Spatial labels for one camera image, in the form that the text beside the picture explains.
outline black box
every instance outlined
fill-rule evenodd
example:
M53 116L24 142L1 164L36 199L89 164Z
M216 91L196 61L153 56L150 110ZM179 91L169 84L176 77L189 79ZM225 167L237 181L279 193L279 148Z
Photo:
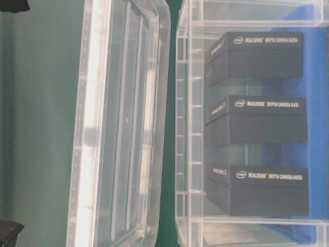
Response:
M24 226L12 221L0 220L0 246L15 247L18 235Z
M205 53L205 84L303 75L302 32L227 32Z
M307 169L207 164L207 198L230 216L307 216Z
M205 144L307 142L305 98L229 95L205 113Z

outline box lid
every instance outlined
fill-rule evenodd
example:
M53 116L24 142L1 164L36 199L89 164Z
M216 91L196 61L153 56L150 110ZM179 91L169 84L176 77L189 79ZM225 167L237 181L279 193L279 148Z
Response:
M205 53L205 65L226 50L302 50L303 45L303 32L226 32Z
M307 187L308 172L302 168L206 164L213 181L248 188Z
M164 0L85 0L67 247L155 244L169 38Z
M306 100L300 97L228 95L205 112L205 124L229 113L305 116Z

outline clear plastic container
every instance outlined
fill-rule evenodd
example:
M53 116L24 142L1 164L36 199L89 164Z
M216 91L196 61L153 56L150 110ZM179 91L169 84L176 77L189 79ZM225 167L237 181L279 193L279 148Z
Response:
M176 36L181 246L329 244L327 26L327 1L184 0Z
M67 247L153 246L167 97L164 0L86 0Z

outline green wall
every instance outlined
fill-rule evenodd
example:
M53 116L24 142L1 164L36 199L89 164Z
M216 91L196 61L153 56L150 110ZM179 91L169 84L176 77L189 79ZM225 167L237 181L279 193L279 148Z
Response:
M171 15L171 39L168 74L166 133L164 137L163 173L161 188L160 226L157 247L175 247L175 87L176 87L176 26L181 0L167 0Z
M175 33L157 246L177 246L174 224ZM26 225L20 247L65 246L83 17L82 0L30 0L0 13L0 217Z

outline blue surface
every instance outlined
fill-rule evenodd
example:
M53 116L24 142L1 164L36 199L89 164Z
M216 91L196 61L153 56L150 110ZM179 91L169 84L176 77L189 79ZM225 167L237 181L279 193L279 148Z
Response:
M297 8L286 20L312 20L313 5ZM281 145L271 157L279 157L273 164L308 169L308 219L328 218L328 84L327 84L327 30L323 27L274 28L273 31L302 31L304 33L303 77L283 81L264 93L306 98L308 143ZM278 231L297 243L314 243L314 226L279 226Z

